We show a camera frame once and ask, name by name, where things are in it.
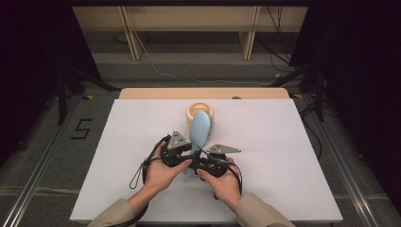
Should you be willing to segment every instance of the black cable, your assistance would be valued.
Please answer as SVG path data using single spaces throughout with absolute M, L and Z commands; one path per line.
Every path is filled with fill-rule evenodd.
M 235 166 L 236 169 L 238 169 L 239 176 L 238 176 L 238 174 L 236 174 L 236 172 L 232 168 L 229 167 L 229 165 Z M 236 180 L 238 181 L 239 195 L 242 195 L 242 173 L 241 173 L 241 169 L 239 169 L 239 167 L 234 163 L 228 163 L 227 169 L 230 170 L 230 172 L 232 172 L 234 174 Z
M 272 60 L 272 55 L 271 55 L 271 53 L 273 52 L 272 50 L 274 49 L 274 45 L 275 45 L 275 43 L 277 43 L 277 35 L 278 35 L 278 34 L 280 34 L 281 42 L 283 42 L 283 37 L 282 37 L 282 35 L 281 35 L 281 27 L 279 28 L 279 26 L 280 26 L 280 24 L 281 24 L 282 7 L 279 7 L 279 8 L 278 8 L 278 23 L 279 23 L 278 25 L 279 25 L 279 26 L 277 26 L 277 24 L 275 23 L 275 20 L 274 20 L 272 14 L 271 14 L 271 12 L 270 12 L 270 8 L 267 7 L 267 9 L 268 9 L 268 12 L 269 12 L 269 16 L 271 17 L 271 20 L 273 21 L 274 27 L 275 27 L 275 29 L 276 29 L 276 32 L 275 32 L 275 35 L 274 35 L 274 43 L 271 45 L 271 48 L 270 48 L 270 63 L 271 63 L 271 65 L 272 65 L 276 70 L 279 70 L 279 71 L 282 71 L 282 72 L 290 73 L 290 71 L 278 69 L 278 68 L 274 65 L 273 60 Z M 275 54 L 274 56 L 276 56 L 277 58 L 279 58 L 280 60 L 284 61 L 285 63 L 287 63 L 287 64 L 289 65 L 289 56 L 288 56 L 288 54 L 287 54 L 287 51 L 288 51 L 288 50 L 287 50 L 287 47 L 286 47 L 286 46 L 285 46 L 285 48 L 286 48 L 285 54 L 286 54 L 286 56 L 287 56 L 288 61 L 285 61 L 283 58 L 279 57 L 277 54 Z
M 136 186 L 138 185 L 139 175 L 141 175 L 142 169 L 146 169 L 146 168 L 150 165 L 150 163 L 151 163 L 152 161 L 161 159 L 161 158 L 152 159 L 152 157 L 153 157 L 154 152 L 156 152 L 156 149 L 157 149 L 168 137 L 169 137 L 169 136 L 163 137 L 163 138 L 159 141 L 159 143 L 156 144 L 156 146 L 154 147 L 153 151 L 150 153 L 149 157 L 144 161 L 144 163 L 142 163 L 142 164 L 139 166 L 139 169 L 136 171 L 135 175 L 133 176 L 133 178 L 132 178 L 132 180 L 131 180 L 131 182 L 130 182 L 130 189 L 134 189 L 134 188 L 136 188 Z M 135 187 L 131 187 L 131 184 L 132 184 L 133 180 L 136 178 L 137 175 L 138 175 L 138 178 L 136 179 Z M 145 183 L 145 179 L 146 179 L 146 171 L 145 171 L 145 170 L 143 171 L 142 176 L 143 176 L 142 180 L 143 180 L 143 182 Z M 148 210 L 148 204 L 147 204 L 147 205 L 144 207 L 144 209 L 142 209 L 142 211 L 141 211 L 137 216 L 135 216 L 134 218 L 129 219 L 129 220 L 127 220 L 127 221 L 125 221 L 125 222 L 122 222 L 122 223 L 119 223 L 119 224 L 112 225 L 112 227 L 126 227 L 126 226 L 130 226 L 130 225 L 132 225 L 133 223 L 138 222 L 138 220 L 139 220 L 140 218 L 142 218 L 142 216 L 147 212 L 147 210 Z
M 318 134 L 316 134 L 316 132 L 314 132 L 309 124 L 307 124 L 307 122 L 305 121 L 305 117 L 314 112 L 316 110 L 316 107 L 314 106 L 315 103 L 311 103 L 309 105 L 307 105 L 302 111 L 299 112 L 299 114 L 301 115 L 301 119 L 304 122 L 304 124 L 306 125 L 306 127 L 310 130 L 310 132 L 312 132 L 312 134 L 316 137 L 316 139 L 318 140 L 319 143 L 319 152 L 318 152 L 318 161 L 321 160 L 322 157 L 322 142 L 321 139 L 319 138 Z

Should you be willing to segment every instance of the white table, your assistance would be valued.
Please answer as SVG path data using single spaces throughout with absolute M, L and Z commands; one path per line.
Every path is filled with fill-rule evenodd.
M 89 221 L 136 190 L 129 183 L 155 143 L 173 130 L 189 138 L 186 108 L 197 101 L 215 110 L 215 143 L 232 154 L 253 192 L 290 220 L 342 220 L 292 99 L 136 99 L 114 102 L 71 220 Z M 235 214 L 213 198 L 197 176 L 179 175 L 154 198 L 141 222 L 232 223 Z

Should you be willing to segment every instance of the cable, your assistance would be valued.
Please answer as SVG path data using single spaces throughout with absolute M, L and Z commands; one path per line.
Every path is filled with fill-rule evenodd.
M 278 69 L 278 68 L 274 65 L 273 60 L 272 60 L 272 55 L 271 55 L 271 54 L 273 53 L 274 45 L 277 43 L 277 35 L 278 35 L 278 34 L 280 35 L 281 43 L 283 43 L 283 36 L 282 36 L 282 34 L 281 34 L 281 15 L 282 15 L 283 9 L 282 9 L 282 7 L 278 7 L 278 25 L 275 23 L 275 20 L 274 20 L 272 14 L 271 14 L 271 12 L 270 12 L 270 8 L 267 7 L 267 9 L 268 9 L 269 15 L 270 15 L 270 17 L 271 17 L 271 20 L 273 21 L 274 27 L 275 27 L 275 29 L 276 29 L 276 32 L 275 32 L 275 35 L 274 35 L 274 39 L 273 39 L 273 40 L 274 40 L 274 43 L 271 45 L 271 48 L 270 48 L 270 50 L 269 50 L 269 52 L 270 52 L 270 63 L 271 63 L 271 65 L 272 65 L 276 70 L 279 70 L 279 71 L 282 71 L 282 72 L 288 72 L 288 73 L 290 73 L 290 71 L 285 71 L 285 70 L 280 70 L 280 69 Z M 285 49 L 286 49 L 285 54 L 286 54 L 286 56 L 287 56 L 288 61 L 285 61 L 285 60 L 282 59 L 281 57 L 278 57 L 277 54 L 274 54 L 274 56 L 278 57 L 280 60 L 284 61 L 285 63 L 287 63 L 287 64 L 289 65 L 289 56 L 288 56 L 288 54 L 287 54 L 288 49 L 287 49 L 287 47 L 286 47 L 285 45 L 284 45 L 284 47 L 285 47 Z
M 168 78 L 171 78 L 171 79 L 175 79 L 175 80 L 177 80 L 177 81 L 186 81 L 186 82 L 199 82 L 199 83 L 225 82 L 225 83 L 233 83 L 233 84 L 257 84 L 257 85 L 263 85 L 263 86 L 266 86 L 266 85 L 269 86 L 269 85 L 270 85 L 269 83 L 253 82 L 253 81 L 243 81 L 243 82 L 240 82 L 240 81 L 229 81 L 229 80 L 178 79 L 178 78 L 173 77 L 173 76 L 171 76 L 171 75 L 169 75 L 169 74 L 161 73 L 161 72 L 159 72 L 159 70 L 157 70 L 157 68 L 156 68 L 156 66 L 155 66 L 155 64 L 154 64 L 154 62 L 153 62 L 153 59 L 152 59 L 152 58 L 150 57 L 150 55 L 148 54 L 147 50 L 145 49 L 144 45 L 142 44 L 141 40 L 139 39 L 139 37 L 138 37 L 136 31 L 134 31 L 134 34 L 135 34 L 135 37 L 136 37 L 136 39 L 138 40 L 139 44 L 142 46 L 143 50 L 145 51 L 145 54 L 147 55 L 148 59 L 150 60 L 151 65 L 153 66 L 153 69 L 156 71 L 157 74 L 159 74 L 159 75 L 161 75 L 161 76 L 168 77 Z
M 314 112 L 316 107 L 314 106 L 315 103 L 311 103 L 309 105 L 307 105 L 302 111 L 299 112 L 299 114 L 301 115 L 301 119 L 304 122 L 304 124 L 306 125 L 306 127 L 310 130 L 310 132 L 312 132 L 312 134 L 316 137 L 316 139 L 318 140 L 319 143 L 319 152 L 318 152 L 318 161 L 321 160 L 322 157 L 322 142 L 321 139 L 319 138 L 318 134 L 316 134 L 309 126 L 309 124 L 307 124 L 307 122 L 305 121 L 305 117 Z

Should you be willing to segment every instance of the sleeve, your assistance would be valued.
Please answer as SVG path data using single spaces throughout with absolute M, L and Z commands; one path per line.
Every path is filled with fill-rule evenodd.
M 88 227 L 115 225 L 132 218 L 134 218 L 134 213 L 132 212 L 130 205 L 126 200 L 120 199 L 92 220 Z
M 242 227 L 295 227 L 280 212 L 254 194 L 247 194 L 241 198 L 235 214 L 236 221 Z

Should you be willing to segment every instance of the gray carpet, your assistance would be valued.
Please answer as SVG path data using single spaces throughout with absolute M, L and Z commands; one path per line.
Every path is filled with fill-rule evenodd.
M 182 43 L 174 44 L 180 38 L 180 34 L 167 34 L 164 39 L 158 34 L 149 36 L 147 47 L 149 54 L 156 60 L 157 68 L 165 74 L 172 74 L 180 79 L 201 79 L 201 80 L 230 80 L 230 81 L 255 81 L 272 83 L 275 81 L 276 69 L 270 64 L 270 55 L 263 49 L 261 44 L 256 43 L 255 60 L 242 62 L 240 48 L 238 48 L 235 34 L 215 34 L 218 41 L 211 39 L 213 34 L 206 34 L 203 38 L 199 34 L 184 34 Z M 114 38 L 121 39 L 119 33 L 87 33 L 86 37 L 94 52 L 127 54 L 128 48 Z M 222 55 L 210 55 L 214 63 L 208 64 L 205 61 L 188 62 L 185 55 L 178 56 L 177 63 L 166 63 L 162 56 L 165 53 L 195 53 L 207 54 L 216 50 L 237 60 L 232 64 L 216 63 L 223 61 L 218 59 Z M 101 76 L 114 86 L 119 87 L 218 87 L 218 86 L 260 86 L 257 84 L 234 84 L 227 82 L 200 83 L 194 81 L 177 81 L 154 72 L 149 60 L 141 62 L 112 63 L 118 61 L 105 58 L 98 64 Z M 266 63 L 260 63 L 258 58 L 265 58 Z M 278 64 L 281 69 L 291 70 L 290 67 Z M 69 215 L 78 197 L 78 192 L 83 184 L 86 173 L 92 162 L 103 128 L 106 124 L 108 114 L 113 101 L 118 98 L 118 93 L 105 92 L 91 83 L 84 82 L 86 87 L 85 95 L 91 99 L 83 98 L 79 101 L 77 108 L 72 112 L 61 140 L 56 146 L 47 169 L 41 179 L 38 188 L 27 207 L 19 226 L 82 226 L 69 220 Z M 291 93 L 298 92 L 297 84 L 289 85 L 286 88 Z M 294 99 L 299 111 L 303 110 L 308 103 L 304 98 Z M 394 210 L 391 202 L 386 197 L 366 163 L 357 157 L 357 149 L 353 144 L 347 130 L 341 123 L 336 111 L 330 107 L 329 100 L 326 100 L 324 108 L 325 124 L 329 128 L 341 155 L 344 157 L 347 166 L 351 169 L 357 185 L 371 205 L 372 210 L 379 222 L 379 226 L 401 226 L 401 218 Z M 80 137 L 85 131 L 76 131 L 81 119 L 92 119 L 81 122 L 81 127 L 90 129 L 86 139 L 72 139 Z M 338 170 L 333 162 L 333 157 L 328 152 L 328 145 L 323 141 L 319 131 L 318 122 L 312 115 L 305 118 L 311 129 L 317 133 L 322 141 L 323 150 L 319 160 L 324 176 L 332 190 L 336 202 L 343 214 L 344 221 L 340 223 L 319 224 L 319 223 L 296 223 L 297 226 L 329 227 L 329 226 L 363 226 L 361 219 L 353 205 L 347 190 L 339 176 Z M 31 172 L 41 158 L 53 131 L 58 122 L 58 103 L 56 99 L 50 100 L 50 109 L 44 110 L 31 134 L 26 139 L 27 149 L 15 150 L 6 163 L 0 168 L 0 219 L 7 216 L 7 212 L 24 187 Z M 306 130 L 309 139 L 319 154 L 318 139 L 310 130 Z

